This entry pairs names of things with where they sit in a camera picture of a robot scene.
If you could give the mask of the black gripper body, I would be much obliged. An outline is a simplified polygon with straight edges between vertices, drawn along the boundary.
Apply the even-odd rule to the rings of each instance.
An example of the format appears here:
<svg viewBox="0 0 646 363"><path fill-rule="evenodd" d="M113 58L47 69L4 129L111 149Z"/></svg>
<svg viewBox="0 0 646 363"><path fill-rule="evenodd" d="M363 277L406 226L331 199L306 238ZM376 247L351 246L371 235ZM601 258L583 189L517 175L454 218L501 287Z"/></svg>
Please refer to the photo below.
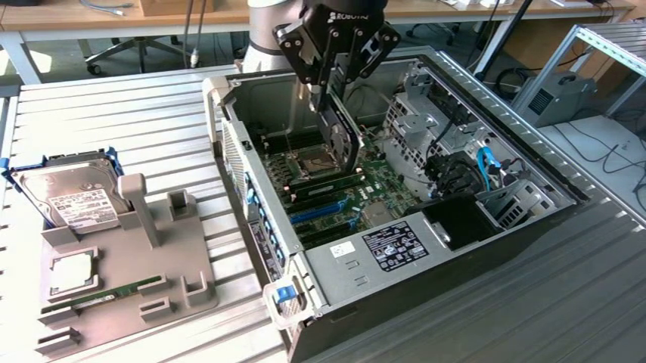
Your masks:
<svg viewBox="0 0 646 363"><path fill-rule="evenodd" d="M320 55L364 46L383 25L387 1L304 1L304 31Z"/></svg>

